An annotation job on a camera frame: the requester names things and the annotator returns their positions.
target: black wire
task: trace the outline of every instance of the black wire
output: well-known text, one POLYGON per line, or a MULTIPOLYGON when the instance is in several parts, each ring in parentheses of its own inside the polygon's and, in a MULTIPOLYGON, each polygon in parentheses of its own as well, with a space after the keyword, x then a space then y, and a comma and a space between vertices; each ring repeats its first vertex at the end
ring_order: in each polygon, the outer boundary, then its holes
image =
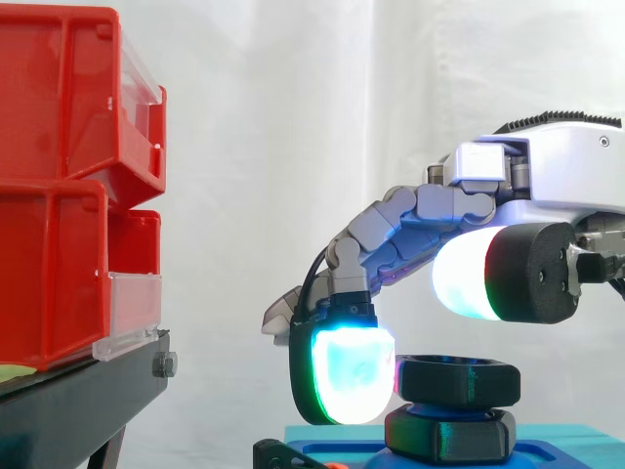
POLYGON ((608 283, 618 292, 619 295, 623 296, 623 287, 616 278, 610 280, 608 283))
POLYGON ((297 306, 295 307, 295 313, 293 313, 291 325, 304 322, 309 318, 308 311, 306 309, 306 303, 308 302, 311 288, 313 287, 316 271, 319 270, 319 266, 325 260, 326 249, 327 248, 324 248, 321 252, 319 252, 319 254, 317 254, 317 256, 314 258, 314 262, 312 262, 309 272, 306 274, 306 278, 304 278, 304 283, 302 283, 302 290, 300 291, 300 299, 298 300, 297 306))

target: blue tray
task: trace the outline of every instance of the blue tray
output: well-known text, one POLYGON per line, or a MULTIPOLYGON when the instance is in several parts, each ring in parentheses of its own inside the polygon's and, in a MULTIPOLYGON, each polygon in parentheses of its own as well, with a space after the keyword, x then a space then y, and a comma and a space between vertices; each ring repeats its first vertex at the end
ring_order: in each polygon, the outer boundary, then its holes
MULTIPOLYGON (((507 464, 488 469, 625 469, 625 443, 589 427, 519 425, 517 434, 529 441, 518 441, 518 453, 507 464)), ((389 452, 374 456, 384 447, 383 438, 384 427, 377 425, 295 426, 287 427, 285 435, 285 441, 297 450, 320 462, 349 464, 350 469, 430 467, 389 452)))
MULTIPOLYGON (((291 442, 289 446, 302 454, 334 454, 334 462, 348 462, 345 454, 368 454, 366 462, 350 462, 350 469, 427 469, 429 464, 415 462, 392 454, 382 440, 310 440, 291 442)), ((454 466, 455 469, 591 469, 577 459, 545 442, 520 440, 515 452, 505 463, 497 466, 454 466)))

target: red plastic drawer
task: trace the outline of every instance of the red plastic drawer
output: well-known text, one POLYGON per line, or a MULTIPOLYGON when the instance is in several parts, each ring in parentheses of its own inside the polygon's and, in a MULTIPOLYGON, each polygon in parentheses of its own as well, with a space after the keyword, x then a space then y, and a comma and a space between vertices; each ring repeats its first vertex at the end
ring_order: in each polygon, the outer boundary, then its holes
POLYGON ((165 91, 108 8, 0 5, 0 174, 93 179, 115 209, 165 190, 165 91))
POLYGON ((0 364, 47 369, 160 321, 158 214, 109 214, 94 181, 0 181, 0 220, 0 364))

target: illuminated finger pad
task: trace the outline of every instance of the illuminated finger pad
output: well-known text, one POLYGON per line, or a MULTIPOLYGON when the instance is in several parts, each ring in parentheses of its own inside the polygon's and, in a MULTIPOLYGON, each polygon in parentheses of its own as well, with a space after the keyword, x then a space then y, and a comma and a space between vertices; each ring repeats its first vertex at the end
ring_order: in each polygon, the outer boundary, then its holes
POLYGON ((488 301, 484 269, 488 247, 504 228, 461 234, 440 250, 432 268, 432 283, 447 309, 468 318, 499 320, 488 301))
POLYGON ((377 327, 321 330, 312 343, 314 387, 325 414, 343 424, 382 413, 395 383, 395 339, 377 327))

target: white curtain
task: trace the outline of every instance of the white curtain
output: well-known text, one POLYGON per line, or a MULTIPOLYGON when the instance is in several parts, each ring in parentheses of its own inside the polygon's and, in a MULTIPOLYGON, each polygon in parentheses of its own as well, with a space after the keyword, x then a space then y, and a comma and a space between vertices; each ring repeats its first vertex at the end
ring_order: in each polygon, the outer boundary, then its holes
MULTIPOLYGON (((618 0, 92 3, 119 11, 169 92, 168 188, 149 206, 180 367, 129 425, 122 469, 250 468, 256 441, 303 422, 263 312, 332 235, 508 120, 625 103, 618 0)), ((492 323, 447 312, 426 268, 376 308, 401 353, 516 365, 518 421, 625 438, 625 305, 608 287, 585 288, 560 325, 492 323)))

